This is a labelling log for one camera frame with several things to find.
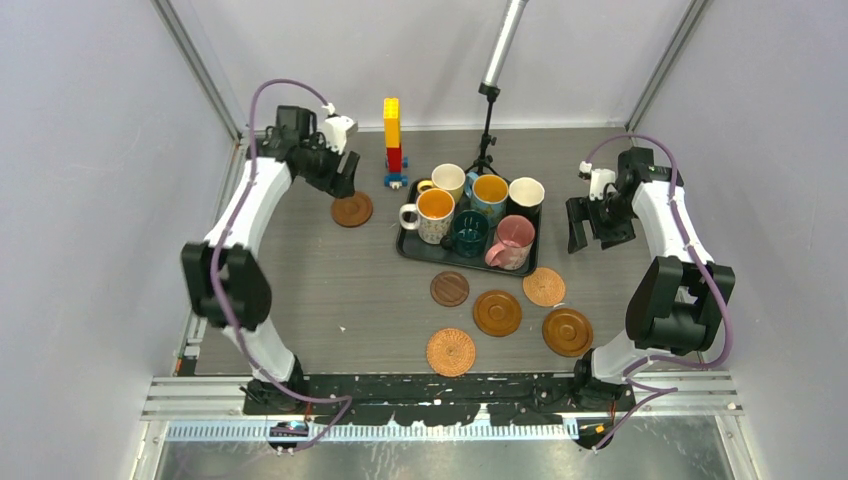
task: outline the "brown coaster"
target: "brown coaster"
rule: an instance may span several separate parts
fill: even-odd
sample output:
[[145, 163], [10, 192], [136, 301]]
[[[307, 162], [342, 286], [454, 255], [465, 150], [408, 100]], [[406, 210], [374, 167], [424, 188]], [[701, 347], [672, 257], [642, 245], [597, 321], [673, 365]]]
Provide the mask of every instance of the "brown coaster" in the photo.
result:
[[577, 310], [558, 308], [542, 324], [545, 343], [564, 357], [579, 357], [592, 346], [592, 324]]
[[457, 272], [442, 272], [430, 282], [430, 295], [439, 305], [455, 307], [468, 298], [468, 280]]
[[505, 337], [518, 330], [521, 324], [521, 305], [502, 290], [486, 292], [474, 302], [474, 323], [484, 333]]
[[458, 328], [439, 330], [427, 343], [427, 363], [445, 377], [458, 377], [467, 372], [476, 358], [474, 341]]
[[565, 282], [550, 268], [539, 267], [522, 282], [524, 294], [540, 307], [553, 307], [565, 298]]
[[333, 220], [343, 227], [358, 227], [371, 218], [374, 205], [371, 198], [362, 192], [356, 192], [352, 197], [337, 198], [330, 210]]

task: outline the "floor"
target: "floor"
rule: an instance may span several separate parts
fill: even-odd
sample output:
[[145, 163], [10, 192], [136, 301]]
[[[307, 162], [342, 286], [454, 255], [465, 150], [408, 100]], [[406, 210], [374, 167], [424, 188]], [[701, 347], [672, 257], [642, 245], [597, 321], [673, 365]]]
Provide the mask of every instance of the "floor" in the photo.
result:
[[157, 478], [716, 480], [733, 472], [705, 416], [633, 418], [597, 456], [555, 440], [325, 443], [282, 457], [267, 444], [168, 442]]
[[[624, 328], [624, 312], [650, 264], [645, 238], [635, 222], [636, 240], [602, 252], [597, 243], [574, 255], [566, 251], [565, 201], [584, 196], [588, 186], [577, 166], [589, 151], [621, 129], [539, 129], [495, 132], [493, 166], [506, 178], [531, 176], [546, 188], [539, 265], [566, 281], [565, 306], [584, 313], [594, 328], [594, 345], [611, 340]], [[462, 167], [476, 157], [480, 132], [404, 132], [405, 172], [410, 183], [426, 177], [441, 163]], [[271, 284], [271, 316], [284, 343], [300, 358], [307, 373], [429, 372], [424, 350], [437, 330], [465, 330], [477, 347], [473, 372], [570, 371], [574, 359], [553, 353], [542, 339], [542, 321], [550, 311], [533, 305], [515, 277], [459, 270], [471, 292], [458, 307], [436, 304], [432, 278], [444, 266], [401, 257], [395, 250], [398, 209], [407, 190], [383, 186], [385, 148], [382, 133], [353, 137], [350, 149], [362, 159], [357, 190], [367, 193], [374, 214], [355, 229], [330, 217], [332, 198], [296, 180], [277, 207], [263, 237], [259, 262]], [[600, 150], [594, 165], [615, 169], [627, 140]], [[487, 336], [474, 325], [474, 300], [501, 289], [521, 303], [518, 331], [503, 338]], [[220, 332], [207, 329], [197, 374], [249, 374], [241, 354]]]

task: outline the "mug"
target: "mug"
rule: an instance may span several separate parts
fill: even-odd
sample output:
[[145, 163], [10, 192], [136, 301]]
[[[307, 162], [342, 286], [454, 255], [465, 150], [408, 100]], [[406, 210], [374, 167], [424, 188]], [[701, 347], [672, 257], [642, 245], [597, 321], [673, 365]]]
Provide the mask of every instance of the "mug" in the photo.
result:
[[[400, 207], [400, 225], [407, 230], [418, 230], [421, 240], [438, 245], [448, 233], [455, 205], [450, 193], [440, 188], [431, 188], [418, 195], [415, 203]], [[415, 221], [404, 220], [404, 213], [415, 214]]]
[[442, 248], [453, 250], [461, 257], [479, 256], [489, 239], [489, 219], [480, 212], [466, 210], [453, 221], [450, 235], [442, 239]]
[[492, 248], [486, 252], [486, 265], [504, 270], [520, 268], [527, 261], [534, 238], [536, 229], [530, 220], [521, 215], [505, 217], [495, 230]]
[[545, 187], [541, 183], [530, 177], [516, 178], [509, 184], [506, 214], [533, 220], [539, 216], [544, 199]]
[[478, 175], [471, 172], [467, 178], [465, 194], [471, 199], [471, 209], [485, 215], [489, 226], [494, 227], [503, 218], [509, 185], [503, 178], [490, 173]]
[[464, 186], [465, 170], [452, 163], [443, 163], [433, 169], [429, 180], [418, 182], [418, 193], [424, 193], [431, 188], [441, 188], [451, 194], [455, 203], [459, 203]]

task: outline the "coaster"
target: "coaster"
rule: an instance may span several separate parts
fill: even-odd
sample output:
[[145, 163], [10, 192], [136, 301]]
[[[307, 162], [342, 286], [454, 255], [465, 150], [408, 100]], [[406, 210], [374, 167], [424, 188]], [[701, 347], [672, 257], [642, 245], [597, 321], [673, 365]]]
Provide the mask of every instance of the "coaster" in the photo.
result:
[[592, 346], [592, 324], [577, 310], [558, 308], [545, 317], [542, 336], [551, 350], [564, 357], [579, 357]]
[[468, 298], [468, 280], [457, 272], [442, 272], [430, 282], [430, 295], [439, 305], [455, 307]]
[[522, 282], [524, 294], [540, 307], [553, 307], [565, 298], [565, 282], [550, 268], [539, 267]]
[[474, 302], [474, 323], [484, 333], [505, 337], [518, 330], [521, 324], [521, 305], [512, 295], [502, 290], [491, 290]]
[[374, 205], [371, 198], [362, 192], [356, 192], [352, 197], [337, 198], [330, 209], [333, 220], [347, 228], [358, 227], [371, 218]]
[[474, 341], [458, 328], [439, 330], [427, 343], [427, 363], [445, 377], [458, 377], [467, 372], [475, 358]]

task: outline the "gray wooden tabletop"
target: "gray wooden tabletop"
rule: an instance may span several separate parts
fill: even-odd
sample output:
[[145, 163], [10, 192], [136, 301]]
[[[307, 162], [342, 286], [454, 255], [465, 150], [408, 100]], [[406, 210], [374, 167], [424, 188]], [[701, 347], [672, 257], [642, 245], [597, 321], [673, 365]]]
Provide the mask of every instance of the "gray wooden tabletop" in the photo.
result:
[[[585, 314], [594, 328], [594, 346], [624, 328], [624, 312], [650, 264], [638, 222], [636, 240], [602, 252], [590, 240], [569, 255], [565, 201], [584, 196], [588, 186], [577, 166], [589, 151], [620, 129], [538, 129], [495, 132], [493, 166], [507, 178], [532, 176], [545, 186], [539, 266], [565, 279], [564, 306]], [[410, 183], [429, 176], [441, 163], [470, 165], [477, 154], [478, 131], [404, 132]], [[627, 140], [607, 145], [596, 167], [615, 169]], [[575, 359], [553, 353], [542, 339], [542, 321], [551, 310], [533, 305], [521, 279], [489, 272], [450, 268], [466, 276], [471, 292], [458, 307], [436, 304], [430, 281], [446, 266], [409, 260], [395, 250], [398, 209], [408, 190], [383, 186], [386, 169], [382, 133], [362, 133], [350, 142], [362, 159], [357, 190], [367, 193], [374, 214], [365, 225], [346, 229], [330, 217], [332, 198], [295, 181], [274, 212], [259, 252], [259, 263], [273, 290], [271, 316], [284, 343], [307, 373], [430, 372], [425, 347], [437, 330], [468, 332], [477, 347], [473, 372], [570, 371]], [[591, 231], [587, 225], [587, 235]], [[481, 332], [472, 317], [481, 293], [501, 289], [521, 303], [518, 331], [503, 338]], [[207, 329], [197, 363], [198, 374], [249, 374], [241, 354], [220, 332]]]

